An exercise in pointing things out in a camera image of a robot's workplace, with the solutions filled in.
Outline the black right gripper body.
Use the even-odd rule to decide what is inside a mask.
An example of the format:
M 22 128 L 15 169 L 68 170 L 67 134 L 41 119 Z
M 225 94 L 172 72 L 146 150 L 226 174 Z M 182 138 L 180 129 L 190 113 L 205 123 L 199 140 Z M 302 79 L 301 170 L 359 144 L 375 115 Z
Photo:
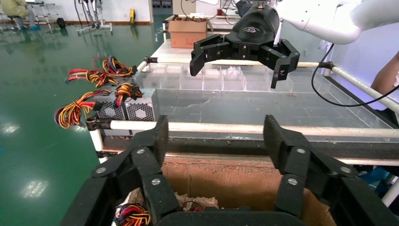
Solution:
M 275 8 L 252 7 L 224 36 L 229 43 L 228 58 L 236 60 L 259 60 L 264 54 L 263 46 L 272 47 L 279 28 L 280 18 Z

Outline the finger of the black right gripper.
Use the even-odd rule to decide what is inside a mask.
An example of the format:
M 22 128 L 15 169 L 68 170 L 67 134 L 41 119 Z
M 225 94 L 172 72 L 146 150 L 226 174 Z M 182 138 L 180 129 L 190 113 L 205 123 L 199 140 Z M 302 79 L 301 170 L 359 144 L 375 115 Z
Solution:
M 228 59 L 231 53 L 230 43 L 224 41 L 221 34 L 214 34 L 195 42 L 191 52 L 190 75 L 196 76 L 207 62 Z
M 286 39 L 280 39 L 273 47 L 260 47 L 260 63 L 273 70 L 271 89 L 278 81 L 284 81 L 290 72 L 297 69 L 300 53 Z

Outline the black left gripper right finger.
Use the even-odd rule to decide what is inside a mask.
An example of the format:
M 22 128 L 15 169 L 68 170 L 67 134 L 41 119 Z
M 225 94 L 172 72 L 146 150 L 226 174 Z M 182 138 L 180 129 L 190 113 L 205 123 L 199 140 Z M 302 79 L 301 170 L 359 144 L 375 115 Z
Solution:
M 274 167 L 283 176 L 275 201 L 277 211 L 299 217 L 305 189 L 339 214 L 358 205 L 353 167 L 317 151 L 302 133 L 282 128 L 273 115 L 265 117 L 263 139 Z

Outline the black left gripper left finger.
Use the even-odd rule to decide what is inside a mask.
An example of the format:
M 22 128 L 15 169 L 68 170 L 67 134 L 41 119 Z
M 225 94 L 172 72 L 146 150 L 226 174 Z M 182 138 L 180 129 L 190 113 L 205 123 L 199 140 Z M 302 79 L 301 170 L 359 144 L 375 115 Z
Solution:
M 154 128 L 136 134 L 125 151 L 96 166 L 93 179 L 104 179 L 111 194 L 120 199 L 140 188 L 153 224 L 179 208 L 173 188 L 163 175 L 168 147 L 168 118 L 159 117 Z

